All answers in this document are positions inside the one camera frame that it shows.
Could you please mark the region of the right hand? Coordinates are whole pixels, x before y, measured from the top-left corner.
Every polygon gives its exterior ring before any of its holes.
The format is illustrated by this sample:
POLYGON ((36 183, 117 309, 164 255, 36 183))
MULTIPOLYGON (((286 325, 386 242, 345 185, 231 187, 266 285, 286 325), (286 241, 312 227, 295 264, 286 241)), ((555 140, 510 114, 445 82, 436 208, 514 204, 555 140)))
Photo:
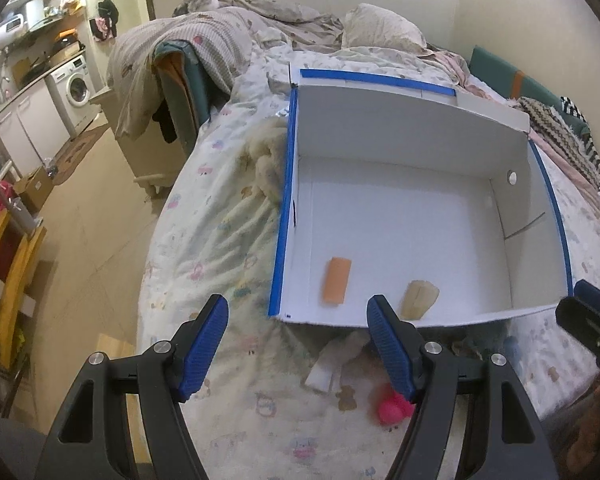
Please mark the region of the right hand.
POLYGON ((572 478, 600 479, 600 384, 593 390, 591 400, 580 419, 577 439, 566 455, 572 478))

